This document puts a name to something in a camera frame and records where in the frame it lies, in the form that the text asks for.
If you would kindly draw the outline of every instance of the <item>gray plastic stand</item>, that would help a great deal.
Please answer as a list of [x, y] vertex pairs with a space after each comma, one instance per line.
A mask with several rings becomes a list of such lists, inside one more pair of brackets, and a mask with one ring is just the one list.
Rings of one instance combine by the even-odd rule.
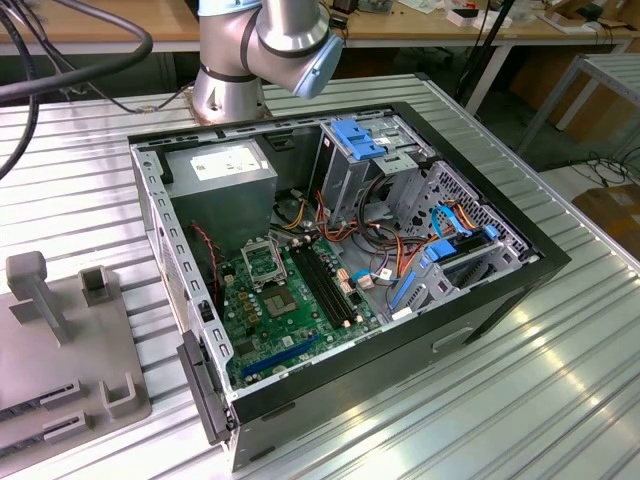
[[40, 252], [7, 259], [0, 296], [0, 477], [151, 412], [117, 276], [47, 285]]

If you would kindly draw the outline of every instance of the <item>workbench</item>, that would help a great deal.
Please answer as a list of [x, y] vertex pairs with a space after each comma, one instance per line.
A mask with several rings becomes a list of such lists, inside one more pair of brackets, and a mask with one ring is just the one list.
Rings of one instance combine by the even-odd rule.
[[[637, 479], [638, 262], [430, 81], [335, 81], [312, 101], [275, 87], [265, 96], [276, 116], [409, 102], [572, 261], [487, 336], [234, 478]], [[0, 156], [14, 148], [26, 115], [24, 107], [0, 110]], [[16, 478], [231, 478], [225, 450], [206, 442], [176, 355], [180, 334], [146, 240], [126, 141], [192, 125], [184, 98], [148, 115], [104, 101], [45, 105], [29, 153], [0, 182], [0, 268], [7, 255], [34, 249], [48, 259], [50, 279], [113, 268], [153, 404], [146, 420]], [[6, 292], [4, 272], [0, 279]]]
[[[154, 52], [196, 52], [200, 50], [199, 25], [184, 0], [86, 0], [86, 3], [122, 16], [147, 30], [154, 40]], [[65, 54], [104, 54], [132, 51], [137, 41], [128, 32], [87, 17], [51, 1], [43, 1], [39, 14], [51, 41]], [[444, 11], [425, 15], [396, 2], [388, 15], [356, 11], [349, 16], [347, 48], [380, 47], [469, 47], [478, 30], [458, 27], [446, 20]], [[614, 29], [606, 32], [567, 35], [541, 19], [527, 25], [514, 23], [498, 33], [497, 46], [466, 109], [476, 113], [511, 49], [516, 46], [611, 45], [622, 53], [638, 32]], [[31, 48], [41, 53], [38, 45]], [[0, 55], [17, 53], [5, 31], [0, 31]]]

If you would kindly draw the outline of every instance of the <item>gray robot arm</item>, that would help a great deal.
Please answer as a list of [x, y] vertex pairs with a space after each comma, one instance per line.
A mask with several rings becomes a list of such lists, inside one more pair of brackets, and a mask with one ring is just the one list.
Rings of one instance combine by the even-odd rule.
[[313, 98], [340, 59], [342, 41], [318, 0], [202, 0], [194, 110], [225, 123], [266, 113], [260, 78]]

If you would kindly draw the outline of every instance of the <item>ribbed metal surface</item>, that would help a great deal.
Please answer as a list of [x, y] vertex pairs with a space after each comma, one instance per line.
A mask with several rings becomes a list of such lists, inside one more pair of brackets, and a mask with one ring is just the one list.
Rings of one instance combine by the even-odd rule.
[[586, 55], [583, 69], [640, 108], [640, 53]]
[[[487, 337], [236, 478], [638, 478], [637, 264], [434, 85], [398, 76], [332, 82], [310, 102], [277, 88], [266, 96], [276, 115], [409, 102], [573, 261]], [[0, 155], [25, 118], [23, 108], [0, 111]], [[17, 477], [231, 478], [225, 451], [206, 443], [176, 357], [179, 335], [144, 238], [125, 139], [192, 124], [182, 100], [145, 116], [102, 101], [46, 106], [29, 154], [0, 182], [0, 268], [34, 248], [49, 259], [51, 279], [114, 268], [153, 402], [140, 424]]]

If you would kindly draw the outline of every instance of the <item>white label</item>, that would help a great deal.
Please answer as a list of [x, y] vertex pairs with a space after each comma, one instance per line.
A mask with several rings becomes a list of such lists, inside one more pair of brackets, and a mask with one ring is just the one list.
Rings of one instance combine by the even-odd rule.
[[396, 313], [391, 315], [393, 320], [400, 320], [403, 317], [406, 317], [411, 313], [411, 307], [404, 307], [402, 310], [398, 310]]
[[633, 205], [633, 199], [626, 193], [609, 192], [609, 196], [618, 202], [618, 205]]
[[193, 157], [191, 166], [200, 181], [260, 170], [258, 160], [247, 147]]
[[383, 268], [380, 270], [380, 275], [378, 275], [382, 280], [390, 280], [391, 279], [391, 270], [388, 268]]

